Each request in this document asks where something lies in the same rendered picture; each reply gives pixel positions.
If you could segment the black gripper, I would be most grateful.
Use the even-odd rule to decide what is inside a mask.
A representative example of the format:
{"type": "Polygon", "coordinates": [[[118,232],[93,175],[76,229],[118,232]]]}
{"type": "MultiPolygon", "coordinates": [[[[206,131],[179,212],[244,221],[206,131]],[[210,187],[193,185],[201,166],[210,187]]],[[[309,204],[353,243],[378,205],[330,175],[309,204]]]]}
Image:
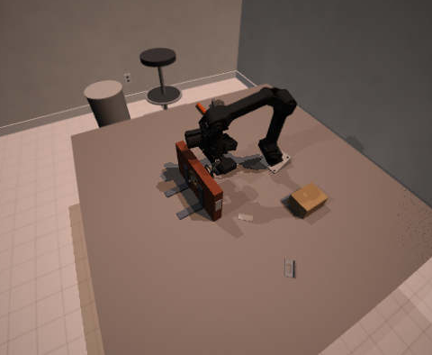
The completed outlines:
{"type": "Polygon", "coordinates": [[[199,148],[202,150],[202,153],[206,156],[206,158],[210,161],[211,164],[217,159],[220,161],[219,164],[215,167],[220,172],[220,174],[223,175],[237,168],[237,163],[232,158],[224,157],[224,145],[226,145],[225,141],[223,141],[219,145],[211,145],[206,141],[205,145],[199,146],[199,148]]]}

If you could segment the orange-handled screwdriver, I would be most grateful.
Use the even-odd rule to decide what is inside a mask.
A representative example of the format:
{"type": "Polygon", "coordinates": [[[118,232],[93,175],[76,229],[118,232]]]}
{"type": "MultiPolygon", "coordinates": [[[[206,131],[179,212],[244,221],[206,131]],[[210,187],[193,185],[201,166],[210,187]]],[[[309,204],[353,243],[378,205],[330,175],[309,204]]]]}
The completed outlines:
{"type": "Polygon", "coordinates": [[[200,111],[205,114],[205,109],[202,107],[202,105],[200,103],[197,103],[196,106],[200,109],[200,111]]]}

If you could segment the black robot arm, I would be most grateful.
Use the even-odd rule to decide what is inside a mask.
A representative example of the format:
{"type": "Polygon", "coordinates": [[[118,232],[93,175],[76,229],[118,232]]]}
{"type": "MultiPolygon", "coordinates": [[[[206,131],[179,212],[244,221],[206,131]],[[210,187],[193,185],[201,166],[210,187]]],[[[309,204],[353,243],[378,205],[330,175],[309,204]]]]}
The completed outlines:
{"type": "Polygon", "coordinates": [[[270,88],[265,86],[260,91],[242,98],[235,103],[217,105],[206,110],[204,116],[199,121],[200,128],[184,133],[188,149],[205,145],[207,139],[207,142],[211,145],[219,145],[225,141],[226,145],[223,146],[224,154],[227,154],[228,151],[236,150],[238,143],[229,137],[227,133],[223,133],[223,131],[229,129],[228,126],[233,120],[265,105],[272,106],[274,113],[266,137],[259,140],[258,147],[271,167],[282,162],[283,154],[279,147],[277,147],[277,140],[286,117],[293,113],[297,102],[287,89],[277,87],[270,88]]]}

